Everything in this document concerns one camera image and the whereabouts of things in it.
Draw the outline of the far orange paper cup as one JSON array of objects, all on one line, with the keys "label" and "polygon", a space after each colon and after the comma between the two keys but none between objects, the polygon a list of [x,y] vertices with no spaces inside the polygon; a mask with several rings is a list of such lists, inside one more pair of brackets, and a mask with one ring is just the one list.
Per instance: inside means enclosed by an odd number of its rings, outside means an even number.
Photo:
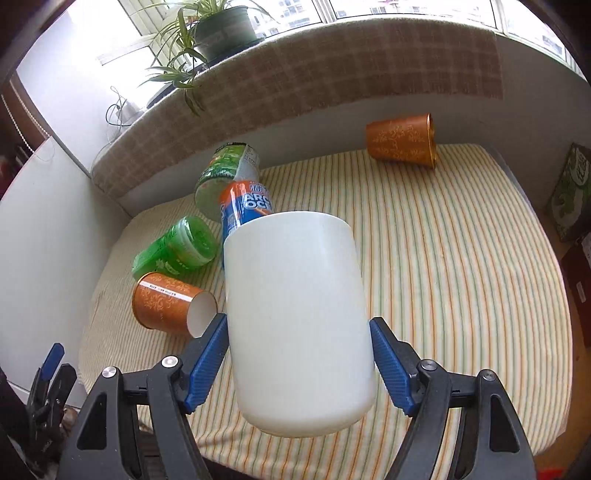
[{"label": "far orange paper cup", "polygon": [[366,126],[366,143],[375,160],[436,168],[438,154],[430,113],[372,122]]}]

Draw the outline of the green white shopping bag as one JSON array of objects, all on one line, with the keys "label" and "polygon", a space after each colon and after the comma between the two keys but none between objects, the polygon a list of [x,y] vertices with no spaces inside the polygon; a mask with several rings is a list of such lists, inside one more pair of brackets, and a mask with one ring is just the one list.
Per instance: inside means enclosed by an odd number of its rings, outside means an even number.
[{"label": "green white shopping bag", "polygon": [[590,149],[572,143],[548,212],[561,241],[573,241],[590,230]]}]

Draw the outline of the brown checked sill cloth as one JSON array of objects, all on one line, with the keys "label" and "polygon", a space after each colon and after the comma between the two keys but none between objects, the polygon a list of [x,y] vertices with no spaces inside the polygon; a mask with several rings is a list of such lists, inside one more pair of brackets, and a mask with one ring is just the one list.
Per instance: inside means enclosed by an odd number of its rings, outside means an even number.
[{"label": "brown checked sill cloth", "polygon": [[495,33],[374,16],[263,41],[150,108],[94,163],[91,179],[119,199],[232,137],[329,107],[413,94],[502,99]]}]

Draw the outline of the striped table cloth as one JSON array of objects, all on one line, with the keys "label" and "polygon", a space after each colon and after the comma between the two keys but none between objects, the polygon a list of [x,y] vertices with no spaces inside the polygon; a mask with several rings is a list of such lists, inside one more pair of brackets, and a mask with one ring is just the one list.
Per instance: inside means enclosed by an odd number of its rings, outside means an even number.
[{"label": "striped table cloth", "polygon": [[[377,162],[353,151],[266,168],[276,212],[311,210],[353,229],[367,317],[448,371],[500,377],[534,455],[565,431],[572,388],[572,329],[559,263],[523,194],[483,147],[441,145],[435,170]],[[103,370],[151,368],[183,338],[134,318],[135,255],[186,215],[192,194],[135,216],[111,250],[79,351],[86,390]],[[263,479],[383,479],[409,419],[383,382],[360,422],[304,439],[260,432],[240,415],[230,357],[189,417],[204,457]]]}]

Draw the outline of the green plastic cup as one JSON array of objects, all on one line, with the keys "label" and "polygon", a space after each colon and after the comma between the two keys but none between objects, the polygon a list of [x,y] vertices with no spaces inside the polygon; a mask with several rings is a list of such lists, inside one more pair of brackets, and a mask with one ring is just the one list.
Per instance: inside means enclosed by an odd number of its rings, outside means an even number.
[{"label": "green plastic cup", "polygon": [[211,262],[218,247],[218,240],[203,220],[185,216],[135,256],[132,277],[139,280],[157,272],[180,278]]}]

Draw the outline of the orange paper cup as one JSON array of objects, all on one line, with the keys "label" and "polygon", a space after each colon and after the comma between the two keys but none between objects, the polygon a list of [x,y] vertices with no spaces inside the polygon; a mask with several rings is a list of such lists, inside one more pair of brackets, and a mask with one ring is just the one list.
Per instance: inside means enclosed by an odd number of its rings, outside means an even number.
[{"label": "orange paper cup", "polygon": [[131,308],[144,328],[191,338],[204,334],[218,313],[211,292],[157,272],[137,281]]},{"label": "orange paper cup", "polygon": [[438,154],[430,113],[372,122],[366,126],[366,143],[375,160],[436,168]]}]

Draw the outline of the white paper cup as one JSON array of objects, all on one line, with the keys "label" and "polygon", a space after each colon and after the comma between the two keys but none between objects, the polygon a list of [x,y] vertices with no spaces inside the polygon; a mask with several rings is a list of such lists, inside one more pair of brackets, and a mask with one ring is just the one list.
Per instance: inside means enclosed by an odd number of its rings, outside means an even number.
[{"label": "white paper cup", "polygon": [[276,213],[224,242],[226,312],[242,417],[280,437],[358,422],[377,378],[353,231],[318,212]]}]

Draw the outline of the near orange paper cup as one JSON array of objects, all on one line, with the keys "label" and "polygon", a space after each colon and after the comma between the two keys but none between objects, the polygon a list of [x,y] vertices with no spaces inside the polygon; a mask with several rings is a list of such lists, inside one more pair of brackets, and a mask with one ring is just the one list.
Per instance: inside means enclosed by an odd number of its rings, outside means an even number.
[{"label": "near orange paper cup", "polygon": [[204,334],[218,313],[211,292],[157,272],[137,281],[131,308],[144,328],[191,338]]}]

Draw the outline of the dark red cardboard box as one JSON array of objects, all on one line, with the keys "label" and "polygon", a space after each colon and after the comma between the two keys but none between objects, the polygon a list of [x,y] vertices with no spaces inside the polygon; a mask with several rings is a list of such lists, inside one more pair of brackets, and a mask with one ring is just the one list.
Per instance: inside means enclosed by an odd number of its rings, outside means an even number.
[{"label": "dark red cardboard box", "polygon": [[573,292],[578,312],[583,341],[590,347],[590,243],[576,241],[561,259],[566,283]]}]

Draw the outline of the potted spider plant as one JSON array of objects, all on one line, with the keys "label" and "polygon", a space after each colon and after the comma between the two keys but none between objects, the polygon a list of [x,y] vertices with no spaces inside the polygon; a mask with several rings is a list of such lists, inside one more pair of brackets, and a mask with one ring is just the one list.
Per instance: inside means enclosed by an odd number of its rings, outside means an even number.
[{"label": "potted spider plant", "polygon": [[195,78],[207,69],[262,41],[252,26],[250,11],[270,17],[256,1],[243,5],[231,1],[172,1],[150,4],[150,9],[168,7],[173,18],[153,35],[167,51],[163,65],[151,65],[151,82],[169,83],[182,93],[194,115],[204,112]]}]

